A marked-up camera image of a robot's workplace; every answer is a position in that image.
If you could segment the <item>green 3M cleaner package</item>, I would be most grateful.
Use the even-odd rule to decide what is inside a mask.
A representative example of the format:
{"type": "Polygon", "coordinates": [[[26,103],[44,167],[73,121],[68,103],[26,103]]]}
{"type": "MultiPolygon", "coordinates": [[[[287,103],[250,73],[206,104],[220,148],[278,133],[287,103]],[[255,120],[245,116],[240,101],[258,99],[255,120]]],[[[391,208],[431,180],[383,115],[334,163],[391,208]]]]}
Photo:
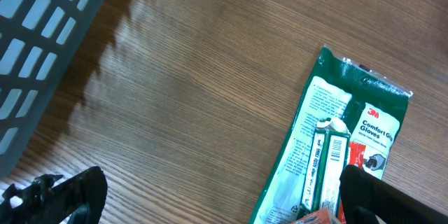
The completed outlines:
{"type": "Polygon", "coordinates": [[[412,95],[323,46],[251,222],[291,223],[321,208],[344,219],[342,170],[383,176],[412,95]]]}

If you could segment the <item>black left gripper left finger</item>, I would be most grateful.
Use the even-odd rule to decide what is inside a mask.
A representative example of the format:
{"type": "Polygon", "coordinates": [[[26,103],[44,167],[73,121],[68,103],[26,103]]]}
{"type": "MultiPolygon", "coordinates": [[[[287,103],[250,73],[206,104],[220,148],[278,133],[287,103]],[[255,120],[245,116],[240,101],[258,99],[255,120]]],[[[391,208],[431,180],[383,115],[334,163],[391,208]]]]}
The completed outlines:
{"type": "Polygon", "coordinates": [[[61,178],[44,174],[23,189],[10,185],[2,194],[1,223],[98,224],[108,190],[102,169],[93,166],[55,185],[61,178]]]}

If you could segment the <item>green narrow box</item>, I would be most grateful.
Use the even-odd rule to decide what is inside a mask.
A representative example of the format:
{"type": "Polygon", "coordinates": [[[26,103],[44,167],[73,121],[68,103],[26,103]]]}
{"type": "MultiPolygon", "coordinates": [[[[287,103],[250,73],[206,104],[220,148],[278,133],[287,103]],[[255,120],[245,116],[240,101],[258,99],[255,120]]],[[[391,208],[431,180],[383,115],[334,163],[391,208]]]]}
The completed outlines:
{"type": "Polygon", "coordinates": [[[340,176],[347,165],[350,136],[346,124],[339,118],[326,118],[316,123],[300,217],[319,209],[327,209],[334,215],[339,213],[340,176]]]}

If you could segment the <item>orange tissue packet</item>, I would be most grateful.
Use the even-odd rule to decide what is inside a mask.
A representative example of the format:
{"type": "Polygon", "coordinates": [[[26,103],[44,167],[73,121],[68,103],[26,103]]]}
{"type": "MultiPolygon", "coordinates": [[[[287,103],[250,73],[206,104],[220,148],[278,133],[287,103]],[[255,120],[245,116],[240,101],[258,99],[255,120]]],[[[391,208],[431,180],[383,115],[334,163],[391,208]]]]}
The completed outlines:
{"type": "Polygon", "coordinates": [[[319,209],[310,213],[291,224],[341,224],[335,215],[327,209],[319,209]]]}

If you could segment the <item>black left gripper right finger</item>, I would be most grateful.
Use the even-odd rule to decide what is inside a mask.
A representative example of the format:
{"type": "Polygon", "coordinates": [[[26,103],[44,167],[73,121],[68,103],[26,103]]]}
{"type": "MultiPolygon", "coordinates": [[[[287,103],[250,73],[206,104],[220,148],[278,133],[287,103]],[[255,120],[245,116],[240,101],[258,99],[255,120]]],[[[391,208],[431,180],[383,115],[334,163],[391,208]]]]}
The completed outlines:
{"type": "Polygon", "coordinates": [[[351,164],[340,176],[339,191],[347,224],[447,223],[446,215],[351,164]]]}

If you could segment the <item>red stick sachet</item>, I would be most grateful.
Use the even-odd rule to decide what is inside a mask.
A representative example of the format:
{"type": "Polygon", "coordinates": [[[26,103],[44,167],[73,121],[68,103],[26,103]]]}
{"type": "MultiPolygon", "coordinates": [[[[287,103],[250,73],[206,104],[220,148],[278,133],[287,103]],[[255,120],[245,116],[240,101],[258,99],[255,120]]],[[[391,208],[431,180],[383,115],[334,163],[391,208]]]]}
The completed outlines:
{"type": "MultiPolygon", "coordinates": [[[[364,163],[364,153],[365,153],[366,145],[356,142],[351,142],[349,144],[349,156],[348,156],[348,165],[354,165],[358,168],[361,168],[364,163]]],[[[339,203],[339,213],[338,220],[341,224],[347,224],[346,218],[344,215],[344,210],[342,203],[339,203]]]]}

